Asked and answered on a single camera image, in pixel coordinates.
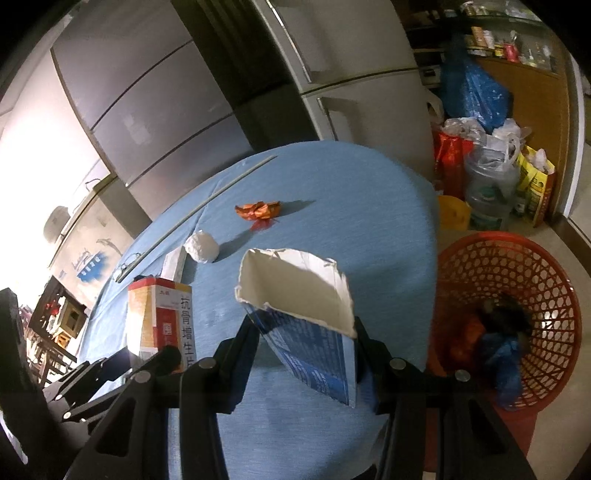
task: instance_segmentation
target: refrigerator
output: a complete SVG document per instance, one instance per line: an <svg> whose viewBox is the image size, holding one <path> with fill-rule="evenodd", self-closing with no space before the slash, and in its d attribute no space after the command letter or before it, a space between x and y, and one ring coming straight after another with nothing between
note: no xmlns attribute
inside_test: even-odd
<svg viewBox="0 0 591 480"><path fill-rule="evenodd" d="M251 0L321 140L353 142L433 177L425 88L390 0Z"/></svg>

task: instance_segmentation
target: white wall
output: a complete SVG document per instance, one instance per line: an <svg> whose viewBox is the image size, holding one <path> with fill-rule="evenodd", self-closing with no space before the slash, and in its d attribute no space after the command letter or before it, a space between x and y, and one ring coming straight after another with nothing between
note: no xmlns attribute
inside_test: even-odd
<svg viewBox="0 0 591 480"><path fill-rule="evenodd" d="M61 86L50 52L14 105L0 138L0 289L37 304L54 247L43 226L99 158Z"/></svg>

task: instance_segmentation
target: orange candy wrapper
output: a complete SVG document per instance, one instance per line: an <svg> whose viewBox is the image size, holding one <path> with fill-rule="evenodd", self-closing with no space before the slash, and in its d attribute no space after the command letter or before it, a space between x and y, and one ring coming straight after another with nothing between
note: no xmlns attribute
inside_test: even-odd
<svg viewBox="0 0 591 480"><path fill-rule="evenodd" d="M247 203L241 207L236 205L234 209L241 218L254 222L251 230L261 230L269 228L272 225L271 219L281 213L281 202Z"/></svg>

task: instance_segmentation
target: wooden cabinet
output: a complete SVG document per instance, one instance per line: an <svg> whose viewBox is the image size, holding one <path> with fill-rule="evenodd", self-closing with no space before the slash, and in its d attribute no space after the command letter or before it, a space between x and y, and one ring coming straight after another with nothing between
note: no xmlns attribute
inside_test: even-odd
<svg viewBox="0 0 591 480"><path fill-rule="evenodd" d="M557 73L547 72L502 59L479 58L478 64L513 95L512 116L521 127L531 127L527 144L543 148L556 167L556 185L561 183L569 154L569 91L564 56L558 58ZM550 200L552 213L558 191Z"/></svg>

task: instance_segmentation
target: metal rod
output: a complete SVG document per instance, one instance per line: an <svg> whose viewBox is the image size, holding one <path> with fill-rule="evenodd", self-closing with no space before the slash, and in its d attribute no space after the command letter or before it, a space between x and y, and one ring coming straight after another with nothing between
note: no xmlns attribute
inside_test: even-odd
<svg viewBox="0 0 591 480"><path fill-rule="evenodd" d="M163 236L161 236L158 240L156 240L156 242L150 248L148 248L143 254L141 254L138 258L136 258L129 265L124 266L121 269L121 272L119 273L119 275L115 278L115 281L117 283L121 283L122 281L124 281L125 277L127 277L127 275L129 275L131 273L131 271L135 267L137 267L144 258L146 258L157 246L159 246L159 244L162 243L162 241L166 237L168 237L171 233L173 233L184 222L186 222L187 220L189 220L193 215L195 215L199 210L201 210L203 207L205 207L209 202L211 202L213 199L215 199L216 197L218 197L218 195L224 193L228 188L230 188L234 184L238 183L240 180L242 180L247 175L250 175L256 169L262 167L265 163L270 162L276 156L277 155L271 155L271 156L265 158L264 160L260 161L259 163L257 163L253 167L249 168L246 172L244 172L241 175L239 175L238 177L236 177L234 180L232 180L230 183L228 183L225 187L222 187L221 189L219 189L218 191L216 191L207 200L204 200L199 205L197 205L182 220L180 220L174 227L172 227L168 232L166 232Z"/></svg>

